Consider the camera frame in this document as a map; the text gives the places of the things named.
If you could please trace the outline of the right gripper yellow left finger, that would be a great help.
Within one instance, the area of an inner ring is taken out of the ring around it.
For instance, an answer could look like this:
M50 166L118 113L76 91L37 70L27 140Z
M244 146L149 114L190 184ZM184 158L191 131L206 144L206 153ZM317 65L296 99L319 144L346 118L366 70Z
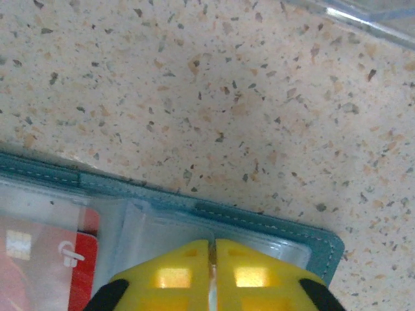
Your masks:
M86 310L209 310L209 243L196 240L114 275Z

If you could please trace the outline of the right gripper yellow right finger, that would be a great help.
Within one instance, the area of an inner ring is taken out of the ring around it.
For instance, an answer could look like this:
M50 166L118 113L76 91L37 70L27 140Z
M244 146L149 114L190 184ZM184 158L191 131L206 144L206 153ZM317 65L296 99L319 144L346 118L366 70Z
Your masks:
M342 310L312 272L231 240L215 247L217 310Z

